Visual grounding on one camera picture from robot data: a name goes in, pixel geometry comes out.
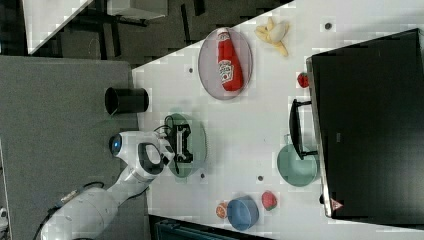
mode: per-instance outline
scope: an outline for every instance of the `teal bowl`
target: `teal bowl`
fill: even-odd
[[[304,187],[310,184],[318,173],[315,156],[305,156],[301,160],[292,144],[281,149],[277,158],[277,167],[283,179],[295,187]]]

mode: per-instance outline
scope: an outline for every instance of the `blue bowl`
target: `blue bowl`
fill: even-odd
[[[259,210],[251,197],[244,196],[233,199],[228,203],[227,216],[235,229],[244,231],[258,221]]]

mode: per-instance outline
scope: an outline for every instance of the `suitcase handle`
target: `suitcase handle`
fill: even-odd
[[[297,99],[293,100],[292,107],[290,109],[290,118],[289,118],[289,126],[290,126],[290,137],[292,139],[292,143],[294,149],[296,150],[297,155],[299,155],[300,159],[303,160],[305,156],[309,155],[317,155],[318,151],[303,151],[303,143],[302,143],[302,129],[300,127],[300,118],[298,108],[305,105],[311,105],[311,101],[299,102]]]

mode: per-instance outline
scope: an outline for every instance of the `green plate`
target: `green plate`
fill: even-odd
[[[318,172],[315,156],[297,155],[292,144],[283,147],[278,154],[277,167],[283,179],[295,187],[304,187],[315,180]]]
[[[171,115],[173,121],[168,118],[168,121],[165,123],[168,126],[172,127],[172,124],[181,125],[189,124],[191,129],[191,134],[187,138],[187,149],[193,154],[193,162],[191,163],[178,163],[179,172],[175,170],[175,162],[172,161],[169,164],[169,169],[171,172],[178,178],[187,178],[193,174],[197,169],[203,166],[206,155],[207,155],[207,146],[206,146],[206,135],[205,130],[201,122],[193,119],[192,117],[185,114],[174,113]]]

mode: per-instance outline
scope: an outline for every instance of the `warning label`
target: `warning label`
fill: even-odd
[[[337,202],[336,200],[334,200],[332,198],[330,200],[331,200],[331,208],[333,209],[333,211],[336,211],[339,208],[342,208],[343,207],[343,204]]]

